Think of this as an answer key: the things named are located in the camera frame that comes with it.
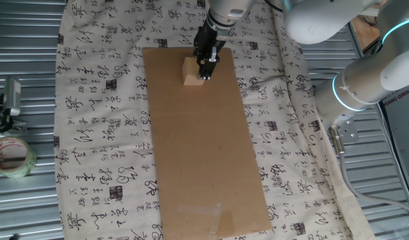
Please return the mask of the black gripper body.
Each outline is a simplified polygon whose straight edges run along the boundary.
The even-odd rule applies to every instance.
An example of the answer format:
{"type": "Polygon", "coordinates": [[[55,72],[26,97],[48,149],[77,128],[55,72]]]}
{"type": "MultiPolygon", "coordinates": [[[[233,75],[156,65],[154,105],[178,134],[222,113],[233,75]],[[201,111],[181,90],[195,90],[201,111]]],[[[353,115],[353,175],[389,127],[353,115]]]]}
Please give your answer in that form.
{"type": "Polygon", "coordinates": [[[197,57],[216,57],[228,39],[228,27],[203,25],[194,38],[193,55],[197,57]]]}

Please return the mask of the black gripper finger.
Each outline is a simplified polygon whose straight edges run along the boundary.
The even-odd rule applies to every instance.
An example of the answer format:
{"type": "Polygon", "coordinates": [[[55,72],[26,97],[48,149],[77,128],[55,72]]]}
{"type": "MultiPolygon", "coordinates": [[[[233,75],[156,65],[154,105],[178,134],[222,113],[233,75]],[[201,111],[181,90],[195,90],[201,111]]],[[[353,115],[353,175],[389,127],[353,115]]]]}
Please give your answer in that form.
{"type": "Polygon", "coordinates": [[[199,77],[203,80],[210,80],[216,64],[220,61],[217,47],[211,47],[210,51],[199,52],[197,63],[199,65],[199,77]]]}

